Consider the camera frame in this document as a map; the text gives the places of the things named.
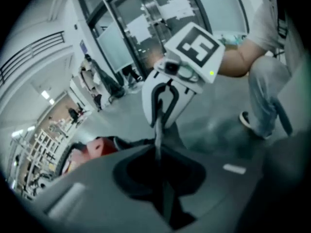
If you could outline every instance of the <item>light gray pants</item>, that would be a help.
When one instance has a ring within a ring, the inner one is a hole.
[[[266,137],[275,127],[280,111],[277,95],[291,78],[287,66],[268,56],[258,58],[249,72],[249,90],[252,111],[249,122],[254,133]]]

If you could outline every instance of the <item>white sleeve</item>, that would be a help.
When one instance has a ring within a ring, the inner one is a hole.
[[[274,52],[279,47],[277,25],[273,19],[269,3],[263,2],[255,13],[247,39],[261,48]]]

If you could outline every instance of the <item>floor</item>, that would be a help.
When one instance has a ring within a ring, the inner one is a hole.
[[[279,120],[273,136],[254,137],[238,120],[241,110],[250,109],[247,77],[218,76],[196,95],[177,120],[185,146],[198,152],[252,159],[264,146],[286,136]],[[73,140],[87,142],[97,136],[117,135],[129,140],[153,138],[141,105],[141,93],[130,94],[99,113],[94,112],[77,130]]]

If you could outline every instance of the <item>concrete floor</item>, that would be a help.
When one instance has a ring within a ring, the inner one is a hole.
[[[193,98],[177,120],[185,146],[198,152],[252,159],[262,147],[286,136],[279,120],[273,136],[254,137],[239,121],[242,110],[249,110],[247,77],[218,76],[206,85],[203,94]],[[79,127],[73,140],[87,142],[97,136],[117,135],[129,140],[153,138],[154,130],[144,116],[141,93],[127,95],[99,113],[94,112]]]

